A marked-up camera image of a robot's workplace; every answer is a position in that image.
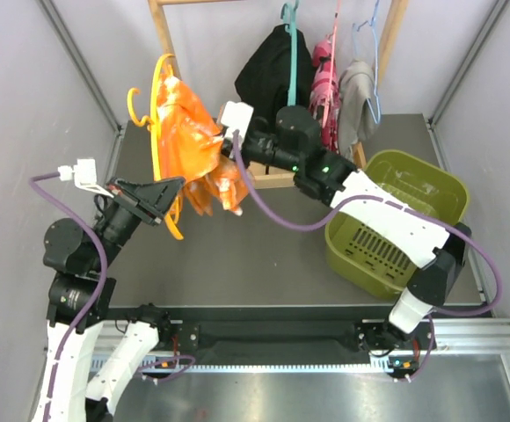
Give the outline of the grey trousers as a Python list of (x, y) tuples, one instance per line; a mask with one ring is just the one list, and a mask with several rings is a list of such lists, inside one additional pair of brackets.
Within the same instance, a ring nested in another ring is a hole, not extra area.
[(361, 60), (353, 60), (339, 79), (338, 148), (350, 161), (356, 143), (372, 138), (379, 127), (374, 82), (374, 71)]

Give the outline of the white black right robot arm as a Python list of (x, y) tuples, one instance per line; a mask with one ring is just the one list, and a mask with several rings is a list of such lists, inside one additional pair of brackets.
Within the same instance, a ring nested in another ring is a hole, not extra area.
[[(460, 219), (446, 223), (420, 213), (348, 159), (327, 150), (317, 139), (317, 122), (298, 105), (280, 109), (275, 130), (244, 102), (225, 103), (217, 122), (223, 128), (223, 154), (238, 165), (259, 208), (280, 226), (310, 232), (338, 216), (349, 217), (365, 225), (362, 249), (370, 258), (387, 262), (389, 253), (398, 251), (410, 262), (412, 275), (373, 339), (386, 352), (412, 342), (423, 319), (442, 310), (448, 299), (471, 244), (470, 229)], [(326, 205), (329, 214), (306, 224), (279, 216), (251, 182), (251, 163), (292, 171), (295, 187)]]

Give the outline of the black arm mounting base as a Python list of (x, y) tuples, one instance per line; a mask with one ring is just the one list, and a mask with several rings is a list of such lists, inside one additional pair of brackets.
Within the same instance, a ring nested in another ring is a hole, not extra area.
[(390, 306), (162, 307), (172, 328), (162, 343), (190, 353), (227, 341), (293, 345), (331, 341), (357, 353), (365, 350), (425, 351), (433, 337), (428, 322), (410, 334), (388, 326)]

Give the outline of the orange patterned trousers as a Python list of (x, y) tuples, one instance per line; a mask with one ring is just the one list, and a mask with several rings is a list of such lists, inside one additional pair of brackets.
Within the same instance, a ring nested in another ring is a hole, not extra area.
[(214, 200), (241, 215), (247, 186), (237, 164), (221, 154), (222, 130), (199, 97), (177, 77), (162, 75), (157, 113), (162, 125), (162, 179), (184, 178), (181, 195), (199, 215), (213, 214)]

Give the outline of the black trousers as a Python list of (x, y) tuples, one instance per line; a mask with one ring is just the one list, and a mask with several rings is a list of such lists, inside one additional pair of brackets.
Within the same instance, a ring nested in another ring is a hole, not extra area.
[[(254, 109), (253, 115), (273, 126), (277, 112), (288, 102), (291, 36), (277, 25), (259, 45), (235, 81), (238, 96)], [(297, 33), (295, 103), (308, 107), (316, 68), (302, 32)]]

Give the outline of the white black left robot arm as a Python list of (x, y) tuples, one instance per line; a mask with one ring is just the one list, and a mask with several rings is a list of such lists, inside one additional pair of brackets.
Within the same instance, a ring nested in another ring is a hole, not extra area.
[(55, 276), (48, 290), (47, 358), (32, 419), (111, 421), (146, 355), (168, 346), (174, 330), (168, 312), (155, 305), (132, 309), (121, 341), (91, 375), (116, 286), (107, 271), (140, 225), (157, 226), (169, 214), (185, 180), (137, 184), (111, 178), (106, 186), (87, 186), (98, 211), (88, 225), (44, 191), (42, 179), (32, 178), (31, 187), (66, 216), (52, 223), (44, 236), (43, 264)]

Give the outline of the pink camouflage trousers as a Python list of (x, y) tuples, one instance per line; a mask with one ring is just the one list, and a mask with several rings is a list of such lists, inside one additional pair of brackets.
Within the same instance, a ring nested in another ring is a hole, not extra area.
[(310, 112), (321, 126), (322, 144), (338, 153), (339, 87), (333, 60), (332, 36), (319, 41), (312, 53), (315, 75), (310, 92)]

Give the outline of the teal plastic hanger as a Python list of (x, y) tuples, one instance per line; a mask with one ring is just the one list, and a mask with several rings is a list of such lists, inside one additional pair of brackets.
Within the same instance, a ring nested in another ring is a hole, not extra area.
[(293, 3), (285, 2), (282, 5), (280, 12), (280, 18), (284, 24), (284, 29), (290, 37), (290, 65), (287, 106), (296, 105), (298, 60), (296, 13), (299, 7), (299, 3), (299, 0), (295, 0)]

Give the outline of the pink wire hanger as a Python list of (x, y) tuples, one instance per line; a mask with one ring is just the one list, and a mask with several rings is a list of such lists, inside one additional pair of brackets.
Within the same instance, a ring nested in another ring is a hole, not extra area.
[(336, 54), (336, 44), (337, 44), (337, 32), (339, 27), (339, 14), (341, 9), (342, 1), (338, 0), (336, 5), (336, 10), (334, 13), (333, 20), (333, 28), (331, 31), (331, 35), (329, 37), (329, 45), (331, 47), (330, 54), (328, 56), (328, 61), (324, 64), (329, 64), (329, 72), (323, 74), (327, 76), (327, 78), (323, 78), (321, 80), (322, 87), (320, 88), (320, 94), (322, 96), (322, 119), (321, 119), (321, 128), (325, 129), (328, 121), (329, 121), (329, 111), (331, 108), (332, 100), (333, 100), (333, 73), (335, 70), (335, 54)]

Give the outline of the blue wire hanger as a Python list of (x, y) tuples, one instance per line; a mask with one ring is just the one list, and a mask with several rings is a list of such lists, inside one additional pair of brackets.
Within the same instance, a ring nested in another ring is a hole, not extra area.
[(353, 23), (352, 25), (352, 35), (353, 35), (353, 52), (355, 56), (359, 55), (359, 41), (358, 41), (358, 33), (364, 26), (368, 26), (370, 28), (370, 32), (373, 37), (374, 42), (374, 62), (371, 65), (371, 69), (373, 70), (373, 91), (372, 98), (368, 98), (366, 100), (368, 110), (371, 112), (373, 121), (375, 124), (380, 124), (382, 120), (382, 106), (378, 93), (378, 70), (379, 65), (377, 60), (379, 58), (379, 38), (376, 31), (376, 21), (377, 14), (379, 10), (380, 1), (375, 0), (374, 9), (370, 19), (365, 20), (360, 24)]

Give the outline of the yellow plastic hanger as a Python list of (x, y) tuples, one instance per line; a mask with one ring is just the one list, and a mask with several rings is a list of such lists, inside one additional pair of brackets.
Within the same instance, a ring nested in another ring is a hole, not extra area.
[[(160, 117), (157, 113), (157, 94), (159, 91), (159, 84), (161, 75), (174, 76), (174, 70), (168, 60), (174, 58), (174, 54), (164, 54), (157, 60), (156, 67), (153, 72), (151, 89), (150, 89), (150, 100), (149, 100), (149, 115), (144, 115), (138, 118), (134, 108), (134, 95), (138, 95), (140, 90), (136, 87), (131, 88), (127, 92), (127, 110), (131, 121), (137, 127), (146, 127), (150, 133), (150, 154), (153, 170), (153, 179), (161, 181), (165, 175), (164, 166), (161, 165), (160, 158), (160, 141), (162, 134), (162, 125)], [(183, 240), (184, 237), (178, 228), (178, 222), (180, 213), (182, 210), (183, 200), (182, 196), (178, 194), (170, 205), (169, 212), (164, 217), (164, 223), (168, 231), (176, 240)]]

